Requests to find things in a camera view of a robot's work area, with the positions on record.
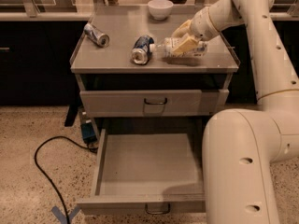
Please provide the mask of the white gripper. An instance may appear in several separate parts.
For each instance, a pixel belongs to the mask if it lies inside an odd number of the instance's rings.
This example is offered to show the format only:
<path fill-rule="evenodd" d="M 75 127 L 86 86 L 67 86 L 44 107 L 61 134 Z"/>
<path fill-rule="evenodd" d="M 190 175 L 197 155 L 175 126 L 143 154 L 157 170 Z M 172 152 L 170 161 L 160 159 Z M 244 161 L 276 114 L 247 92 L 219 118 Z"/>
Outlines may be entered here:
<path fill-rule="evenodd" d="M 218 34 L 219 31 L 210 19 L 209 8 L 204 7 L 194 15 L 192 20 L 186 20 L 172 33 L 172 37 L 178 38 L 178 41 L 171 52 L 179 56 L 197 48 L 200 40 L 209 41 Z"/>

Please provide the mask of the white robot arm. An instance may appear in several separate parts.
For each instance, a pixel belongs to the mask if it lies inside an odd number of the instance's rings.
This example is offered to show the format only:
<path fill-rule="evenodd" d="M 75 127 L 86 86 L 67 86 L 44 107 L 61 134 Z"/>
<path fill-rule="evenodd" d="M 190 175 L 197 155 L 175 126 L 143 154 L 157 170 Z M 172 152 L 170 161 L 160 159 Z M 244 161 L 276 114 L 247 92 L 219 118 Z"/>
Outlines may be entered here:
<path fill-rule="evenodd" d="M 224 29 L 246 28 L 258 107 L 207 123 L 202 165 L 207 224 L 280 224 L 270 165 L 299 154 L 299 81 L 270 17 L 274 0 L 219 0 L 173 33 L 178 51 Z"/>

